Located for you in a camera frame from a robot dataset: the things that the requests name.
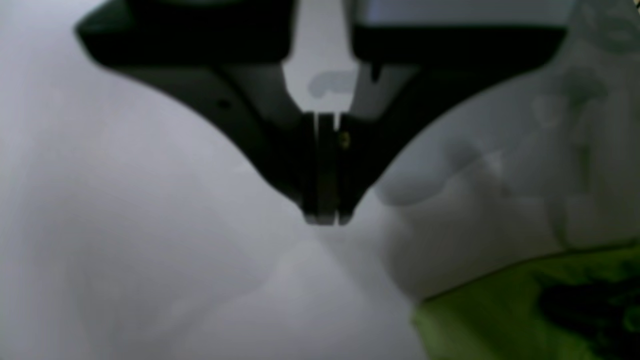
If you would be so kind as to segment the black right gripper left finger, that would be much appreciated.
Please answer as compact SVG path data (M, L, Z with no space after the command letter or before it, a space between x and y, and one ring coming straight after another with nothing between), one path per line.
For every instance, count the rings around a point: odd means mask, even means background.
M203 117L307 223L327 225L314 116L282 66L296 10L294 0L105 0L75 33L90 59Z

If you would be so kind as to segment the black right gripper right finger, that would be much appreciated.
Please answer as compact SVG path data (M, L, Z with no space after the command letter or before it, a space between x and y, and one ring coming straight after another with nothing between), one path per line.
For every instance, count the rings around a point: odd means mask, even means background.
M353 25L360 61L350 109L336 136L337 221L423 129L447 111L553 59L564 25Z

